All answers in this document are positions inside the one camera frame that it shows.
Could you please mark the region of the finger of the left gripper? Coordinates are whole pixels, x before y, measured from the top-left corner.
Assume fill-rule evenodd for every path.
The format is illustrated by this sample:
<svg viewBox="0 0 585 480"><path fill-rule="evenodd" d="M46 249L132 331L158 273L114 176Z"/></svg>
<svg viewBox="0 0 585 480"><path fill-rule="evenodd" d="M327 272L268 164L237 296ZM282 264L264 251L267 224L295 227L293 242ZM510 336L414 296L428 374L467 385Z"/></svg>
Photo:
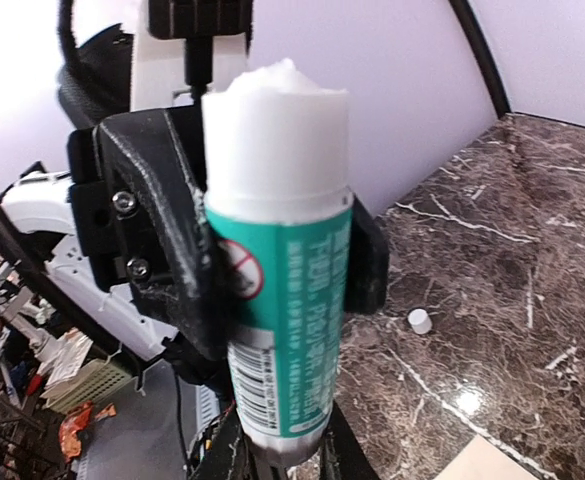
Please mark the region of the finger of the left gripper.
<svg viewBox="0 0 585 480"><path fill-rule="evenodd" d="M374 314L387 294L389 246L381 227L359 199L354 200L346 280L345 311Z"/></svg>

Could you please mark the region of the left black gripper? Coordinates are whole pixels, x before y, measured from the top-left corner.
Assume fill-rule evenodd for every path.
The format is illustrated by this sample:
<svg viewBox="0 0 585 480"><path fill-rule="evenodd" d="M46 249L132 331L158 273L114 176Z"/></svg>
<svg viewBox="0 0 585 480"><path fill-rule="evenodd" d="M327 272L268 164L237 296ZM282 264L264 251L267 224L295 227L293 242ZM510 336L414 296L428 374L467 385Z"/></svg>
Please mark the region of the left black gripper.
<svg viewBox="0 0 585 480"><path fill-rule="evenodd" d="M81 248L101 290L131 283L139 312L221 360L235 299L205 215L201 110L109 116L68 140L69 191Z"/></svg>

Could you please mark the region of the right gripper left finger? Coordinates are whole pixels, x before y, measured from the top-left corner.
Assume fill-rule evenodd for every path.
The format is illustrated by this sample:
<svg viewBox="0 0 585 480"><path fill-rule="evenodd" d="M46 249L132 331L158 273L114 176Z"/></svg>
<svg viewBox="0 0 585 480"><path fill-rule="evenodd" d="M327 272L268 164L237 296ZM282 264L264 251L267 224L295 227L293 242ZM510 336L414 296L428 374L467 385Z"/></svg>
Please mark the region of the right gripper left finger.
<svg viewBox="0 0 585 480"><path fill-rule="evenodd" d="M192 479L272 478L271 468L254 455L235 409L212 420L200 444L203 454L194 462Z"/></svg>

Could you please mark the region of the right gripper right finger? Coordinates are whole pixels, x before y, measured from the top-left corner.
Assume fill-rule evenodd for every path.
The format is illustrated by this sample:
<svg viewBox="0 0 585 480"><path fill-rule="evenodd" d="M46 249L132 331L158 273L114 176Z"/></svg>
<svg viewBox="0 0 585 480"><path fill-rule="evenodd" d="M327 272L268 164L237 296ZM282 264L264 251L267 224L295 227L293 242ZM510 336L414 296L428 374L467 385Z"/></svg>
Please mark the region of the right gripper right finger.
<svg viewBox="0 0 585 480"><path fill-rule="evenodd" d="M323 437L321 479L373 480L377 474L336 402Z"/></svg>

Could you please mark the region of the small white glue cap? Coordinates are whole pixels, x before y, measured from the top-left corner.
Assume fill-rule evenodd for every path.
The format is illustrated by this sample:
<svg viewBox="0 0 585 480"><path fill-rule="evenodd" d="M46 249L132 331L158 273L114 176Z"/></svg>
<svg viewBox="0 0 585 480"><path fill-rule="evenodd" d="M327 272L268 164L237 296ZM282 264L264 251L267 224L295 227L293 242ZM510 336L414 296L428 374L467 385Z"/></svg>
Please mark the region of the small white glue cap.
<svg viewBox="0 0 585 480"><path fill-rule="evenodd" d="M425 309L413 309L408 314L408 323L411 329L418 335L429 333L433 327L430 315Z"/></svg>

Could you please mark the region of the white green glue stick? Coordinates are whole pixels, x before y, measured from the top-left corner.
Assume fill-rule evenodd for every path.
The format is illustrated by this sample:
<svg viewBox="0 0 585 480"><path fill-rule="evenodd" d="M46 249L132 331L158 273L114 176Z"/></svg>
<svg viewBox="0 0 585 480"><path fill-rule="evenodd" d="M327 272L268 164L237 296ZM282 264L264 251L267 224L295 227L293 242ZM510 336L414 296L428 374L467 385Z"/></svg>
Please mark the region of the white green glue stick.
<svg viewBox="0 0 585 480"><path fill-rule="evenodd" d="M332 412L354 197L348 94L283 59L202 101L205 209L238 317L228 363L253 450L294 466Z"/></svg>

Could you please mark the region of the beige paper envelope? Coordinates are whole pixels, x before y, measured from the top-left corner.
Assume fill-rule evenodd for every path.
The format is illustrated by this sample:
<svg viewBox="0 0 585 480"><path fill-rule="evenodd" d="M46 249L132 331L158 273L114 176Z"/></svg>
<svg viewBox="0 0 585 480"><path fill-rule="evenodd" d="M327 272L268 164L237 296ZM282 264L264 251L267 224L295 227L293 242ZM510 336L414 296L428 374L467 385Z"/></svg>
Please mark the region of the beige paper envelope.
<svg viewBox="0 0 585 480"><path fill-rule="evenodd" d="M528 458L506 452L486 438L475 436L435 477L436 480L545 479Z"/></svg>

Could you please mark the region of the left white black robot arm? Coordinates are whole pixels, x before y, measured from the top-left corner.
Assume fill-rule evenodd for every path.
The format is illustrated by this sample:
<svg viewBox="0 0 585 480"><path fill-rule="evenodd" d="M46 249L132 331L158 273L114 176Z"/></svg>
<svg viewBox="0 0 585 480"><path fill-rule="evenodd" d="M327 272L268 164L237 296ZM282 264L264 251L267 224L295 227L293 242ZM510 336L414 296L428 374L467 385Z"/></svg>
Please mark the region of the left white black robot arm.
<svg viewBox="0 0 585 480"><path fill-rule="evenodd" d="M238 299L203 222L200 108L133 113L133 36L114 25L78 44L69 18L57 31L59 101L74 124L72 182L61 204L89 262L88 288L107 293L127 285L132 292L125 313L93 321L97 338L130 344L136 314L173 326L175 336L159 337L160 356L182 380L226 395L224 341Z"/></svg>

